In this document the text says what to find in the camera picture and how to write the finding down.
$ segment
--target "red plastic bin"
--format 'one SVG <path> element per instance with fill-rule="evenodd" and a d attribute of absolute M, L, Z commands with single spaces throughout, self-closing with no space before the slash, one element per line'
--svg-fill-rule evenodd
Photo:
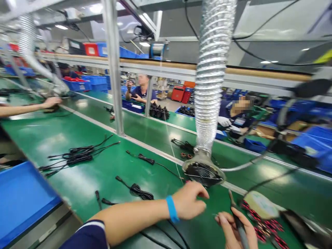
<path fill-rule="evenodd" d="M 99 56 L 98 45 L 96 43 L 84 43 L 85 52 L 88 56 Z"/>

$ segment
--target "black component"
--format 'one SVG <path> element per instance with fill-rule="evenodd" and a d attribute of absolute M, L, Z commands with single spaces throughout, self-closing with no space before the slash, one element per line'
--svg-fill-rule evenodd
<path fill-rule="evenodd" d="M 312 98 L 318 95 L 325 95 L 332 87 L 332 80 L 317 79 L 303 82 L 291 91 L 297 98 Z"/>
<path fill-rule="evenodd" d="M 217 171 L 206 164 L 198 162 L 190 164 L 184 174 L 205 187 L 211 187 L 222 180 Z"/>
<path fill-rule="evenodd" d="M 98 206 L 99 206 L 99 210 L 103 210 L 102 207 L 101 207 L 101 202 L 100 202 L 100 197 L 99 197 L 99 191 L 96 190 L 96 198 L 97 198 L 97 202 L 98 202 Z"/>

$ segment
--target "wire spool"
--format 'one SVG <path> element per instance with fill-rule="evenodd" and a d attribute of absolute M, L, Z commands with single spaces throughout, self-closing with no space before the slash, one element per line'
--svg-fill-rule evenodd
<path fill-rule="evenodd" d="M 263 220 L 279 217 L 279 210 L 276 205 L 256 191 L 248 193 L 244 200 Z"/>

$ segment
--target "metal pole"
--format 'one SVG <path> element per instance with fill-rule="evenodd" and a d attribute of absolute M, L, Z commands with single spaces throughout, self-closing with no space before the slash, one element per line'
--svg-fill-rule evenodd
<path fill-rule="evenodd" d="M 20 70 L 20 68 L 18 67 L 18 65 L 16 65 L 11 52 L 8 50 L 8 41 L 5 37 L 2 37 L 1 39 L 1 46 L 2 49 L 4 51 L 4 54 L 7 58 L 7 60 L 10 62 L 12 68 L 14 69 L 14 72 L 16 73 L 16 75 L 18 76 L 18 78 L 20 79 L 20 82 L 23 84 L 23 86 L 26 88 L 26 90 L 31 90 L 31 87 L 29 85 L 29 83 L 27 82 L 27 80 L 25 79 L 22 71 Z"/>
<path fill-rule="evenodd" d="M 119 30 L 117 24 L 116 0 L 102 0 L 103 20 L 105 24 L 108 65 L 113 91 L 113 104 L 115 112 L 115 122 L 117 134 L 124 136 L 122 119 L 122 97 L 120 88 L 120 49 L 119 49 Z"/>
<path fill-rule="evenodd" d="M 145 114 L 144 114 L 144 116 L 146 116 L 146 117 L 150 116 L 149 113 L 150 113 L 150 106 L 151 106 L 152 88 L 153 88 L 153 82 L 152 82 L 152 80 L 149 80 L 148 94 L 146 95 Z"/>

